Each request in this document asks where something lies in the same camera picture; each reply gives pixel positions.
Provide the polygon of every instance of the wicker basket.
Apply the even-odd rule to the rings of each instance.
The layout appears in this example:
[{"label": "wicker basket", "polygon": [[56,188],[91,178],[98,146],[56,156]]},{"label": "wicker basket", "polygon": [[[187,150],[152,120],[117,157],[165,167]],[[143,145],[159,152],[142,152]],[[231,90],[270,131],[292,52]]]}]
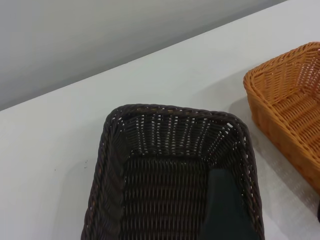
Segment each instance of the wicker basket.
[{"label": "wicker basket", "polygon": [[255,156],[241,120],[175,106],[115,109],[103,127],[81,239],[197,239],[213,168],[232,173],[264,239]]},{"label": "wicker basket", "polygon": [[255,124],[320,194],[320,42],[257,66],[243,83]]}]

